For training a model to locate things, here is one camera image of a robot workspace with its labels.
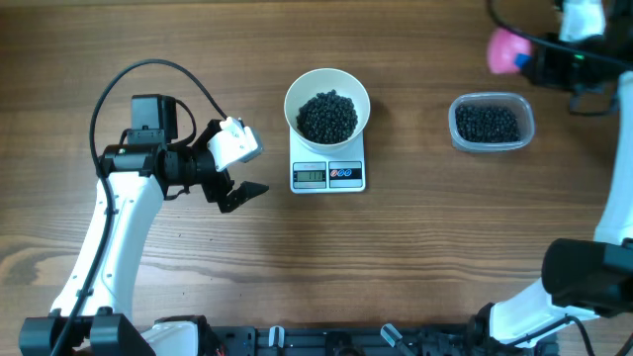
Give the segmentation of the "pink scoop blue handle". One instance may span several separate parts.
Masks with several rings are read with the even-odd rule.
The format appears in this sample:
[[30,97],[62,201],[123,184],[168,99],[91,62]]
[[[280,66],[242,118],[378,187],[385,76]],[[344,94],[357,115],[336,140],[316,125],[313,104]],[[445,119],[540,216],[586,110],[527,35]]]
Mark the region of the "pink scoop blue handle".
[[488,43],[487,64],[492,74],[516,74],[532,57],[529,40],[497,28]]

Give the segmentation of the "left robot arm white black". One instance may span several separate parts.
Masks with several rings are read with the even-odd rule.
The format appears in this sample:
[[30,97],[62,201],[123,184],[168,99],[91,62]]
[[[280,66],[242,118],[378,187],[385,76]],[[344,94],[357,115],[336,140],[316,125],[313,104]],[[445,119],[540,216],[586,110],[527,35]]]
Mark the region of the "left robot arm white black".
[[179,139],[170,96],[132,98],[132,126],[98,160],[106,181],[97,199],[70,278],[46,316],[29,317],[19,334],[25,355],[224,355],[227,349],[202,315],[159,319],[138,331],[132,324],[133,293],[143,247],[168,190],[202,187],[208,202],[230,213],[265,193],[267,186],[236,185],[227,169],[263,149],[242,120],[212,120],[202,133]]

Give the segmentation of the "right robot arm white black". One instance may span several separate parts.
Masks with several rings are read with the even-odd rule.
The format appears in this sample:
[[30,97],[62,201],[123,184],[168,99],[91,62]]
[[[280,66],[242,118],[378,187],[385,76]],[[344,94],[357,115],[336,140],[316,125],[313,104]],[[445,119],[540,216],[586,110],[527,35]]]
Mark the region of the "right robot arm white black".
[[558,1],[561,27],[535,37],[507,23],[494,2],[496,25],[538,46],[528,63],[537,86],[587,90],[615,82],[612,109],[619,134],[610,191],[591,241],[557,239],[545,253],[540,278],[491,306],[488,337],[501,347],[532,348],[570,323],[632,311],[632,4]]

